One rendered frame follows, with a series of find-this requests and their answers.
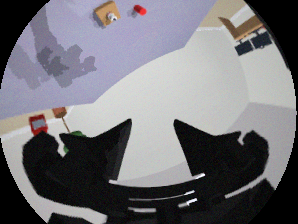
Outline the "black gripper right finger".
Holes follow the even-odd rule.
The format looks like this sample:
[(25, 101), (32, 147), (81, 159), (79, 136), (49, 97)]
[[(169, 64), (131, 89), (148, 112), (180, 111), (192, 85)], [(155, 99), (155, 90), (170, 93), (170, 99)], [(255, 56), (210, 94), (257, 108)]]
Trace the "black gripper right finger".
[(190, 127), (182, 120), (174, 120), (173, 124), (174, 132), (180, 140), (192, 176), (204, 173), (202, 169), (208, 167), (210, 161), (218, 155), (218, 152), (221, 152), (223, 147), (229, 145), (231, 141), (237, 141), (242, 133), (237, 131), (214, 136), (193, 127), (193, 125)]

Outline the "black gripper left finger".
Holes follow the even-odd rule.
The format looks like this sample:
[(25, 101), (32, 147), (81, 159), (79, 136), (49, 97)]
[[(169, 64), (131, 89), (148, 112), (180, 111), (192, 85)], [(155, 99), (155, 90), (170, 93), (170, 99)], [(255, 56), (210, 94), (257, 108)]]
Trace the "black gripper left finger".
[(78, 155), (92, 157), (94, 163), (110, 177), (110, 180), (117, 181), (130, 137), (130, 128), (132, 119), (117, 124), (96, 137), (76, 136), (73, 133), (60, 133), (59, 137), (68, 151), (71, 149)]

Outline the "tan wooden block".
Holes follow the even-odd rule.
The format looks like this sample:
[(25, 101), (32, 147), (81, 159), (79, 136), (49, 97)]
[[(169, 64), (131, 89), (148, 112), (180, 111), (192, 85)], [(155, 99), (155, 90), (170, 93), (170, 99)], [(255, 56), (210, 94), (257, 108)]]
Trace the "tan wooden block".
[(93, 8), (93, 11), (94, 14), (98, 15), (101, 23), (104, 23), (104, 26), (109, 26), (109, 24), (113, 22), (113, 20), (109, 20), (108, 15), (106, 15), (108, 12), (112, 12), (112, 14), (116, 16), (116, 19), (121, 19), (120, 12), (117, 12), (116, 3), (112, 2), (112, 0), (102, 3), (100, 7)]

